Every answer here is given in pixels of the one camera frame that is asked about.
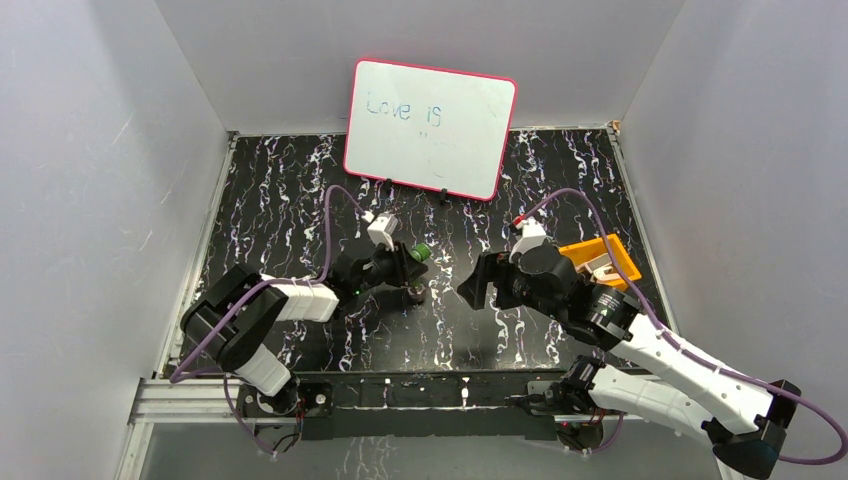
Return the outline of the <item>silver hex nut fitting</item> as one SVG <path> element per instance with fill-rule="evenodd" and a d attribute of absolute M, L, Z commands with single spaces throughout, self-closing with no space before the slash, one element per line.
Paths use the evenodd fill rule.
<path fill-rule="evenodd" d="M 407 302 L 412 305 L 422 304 L 426 300 L 427 290 L 427 285 L 421 282 L 416 282 L 407 286 L 405 290 Z"/>

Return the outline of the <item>green water faucet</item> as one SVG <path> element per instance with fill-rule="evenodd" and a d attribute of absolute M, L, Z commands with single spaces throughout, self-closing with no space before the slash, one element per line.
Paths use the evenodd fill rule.
<path fill-rule="evenodd" d="M 415 261 L 423 263 L 430 258 L 431 250 L 427 244 L 419 243 L 410 250 L 410 256 Z"/>

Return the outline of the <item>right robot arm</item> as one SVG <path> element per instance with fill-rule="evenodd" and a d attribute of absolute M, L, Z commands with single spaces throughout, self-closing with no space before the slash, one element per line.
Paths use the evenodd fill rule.
<path fill-rule="evenodd" d="M 496 289 L 500 310 L 528 307 L 545 314 L 574 339 L 636 363 L 659 377 L 645 381 L 580 355 L 556 382 L 531 381 L 507 398 L 534 415 L 594 409 L 635 414 L 711 448 L 728 467 L 753 479 L 772 474 L 796 411 L 795 402 L 721 374 L 721 363 L 692 359 L 696 348 L 655 327 L 639 302 L 579 272 L 552 245 L 524 253 L 484 253 L 457 291 L 474 310 Z"/>

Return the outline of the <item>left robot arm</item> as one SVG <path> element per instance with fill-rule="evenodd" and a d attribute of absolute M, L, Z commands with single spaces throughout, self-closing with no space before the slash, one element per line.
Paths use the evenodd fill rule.
<path fill-rule="evenodd" d="M 425 244 L 388 247 L 363 241 L 342 250 L 320 282 L 277 279 L 238 264 L 192 304 L 180 328 L 222 372 L 253 387 L 267 412 L 286 416 L 300 402 L 299 380 L 266 347 L 272 327 L 283 321 L 326 323 L 382 285 L 418 297 L 422 289 L 416 282 L 427 272 L 430 255 Z"/>

